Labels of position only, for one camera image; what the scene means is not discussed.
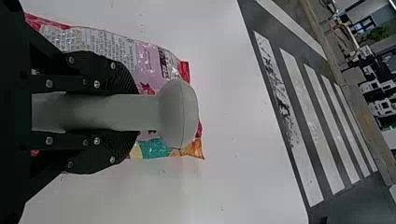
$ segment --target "crosswalk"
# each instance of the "crosswalk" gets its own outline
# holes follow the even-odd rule
[[[273,49],[270,41],[258,32],[254,36],[265,67],[263,75],[269,80],[268,91],[276,98],[274,108],[280,118],[279,126],[286,136],[290,161],[297,168],[295,174],[301,181],[307,206],[330,200],[376,172],[373,157],[341,88],[287,51]],[[281,57],[276,58],[275,50],[280,51]],[[297,99],[297,105],[292,103],[291,96]],[[320,171],[327,181],[319,180]]]

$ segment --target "colorful package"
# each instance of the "colorful package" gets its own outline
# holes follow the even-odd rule
[[[171,51],[139,40],[88,27],[69,26],[25,13],[26,22],[64,52],[92,51],[122,62],[134,77],[140,94],[156,94],[170,79],[183,78],[190,83],[189,63],[179,60]],[[170,148],[156,131],[141,132],[130,157],[153,159],[193,156],[203,159],[202,125],[195,139],[185,148]]]

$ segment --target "bolt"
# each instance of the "bolt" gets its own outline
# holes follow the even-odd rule
[[[93,143],[98,146],[100,144],[100,138],[99,137],[95,137],[93,139]]]
[[[47,79],[46,87],[50,89],[50,88],[52,88],[52,86],[53,86],[53,82],[51,80]]]
[[[67,61],[69,61],[69,63],[74,63],[74,58],[70,56]]]
[[[100,87],[100,81],[95,80],[95,81],[93,82],[93,86],[94,86],[96,89],[99,89],[99,87]]]
[[[90,142],[88,141],[88,139],[84,139],[84,141],[82,141],[82,145],[83,145],[84,147],[87,147],[89,143],[90,143]]]
[[[53,143],[53,138],[52,137],[47,137],[46,138],[46,145],[50,146],[50,145],[52,145],[52,143]]]
[[[73,168],[74,163],[72,161],[67,163],[67,168],[71,169]]]
[[[115,157],[110,157],[110,163],[114,164],[114,162],[116,162],[116,158]]]

